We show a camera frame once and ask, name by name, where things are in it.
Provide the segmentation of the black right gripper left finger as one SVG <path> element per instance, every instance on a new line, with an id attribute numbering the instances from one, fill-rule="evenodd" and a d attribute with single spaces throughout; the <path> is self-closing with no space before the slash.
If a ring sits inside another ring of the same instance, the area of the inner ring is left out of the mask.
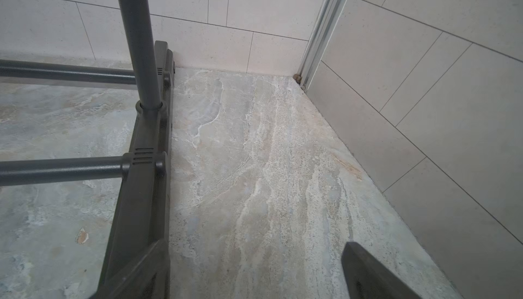
<path id="1" fill-rule="evenodd" d="M 170 256 L 166 240 L 151 244 L 92 298 L 169 298 Z"/>

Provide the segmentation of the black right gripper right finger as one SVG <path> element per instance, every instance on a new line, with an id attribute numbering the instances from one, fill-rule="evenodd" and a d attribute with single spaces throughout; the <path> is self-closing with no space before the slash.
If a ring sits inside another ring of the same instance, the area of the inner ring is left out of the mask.
<path id="1" fill-rule="evenodd" d="M 357 242 L 348 242 L 341 264 L 350 298 L 421 297 Z"/>

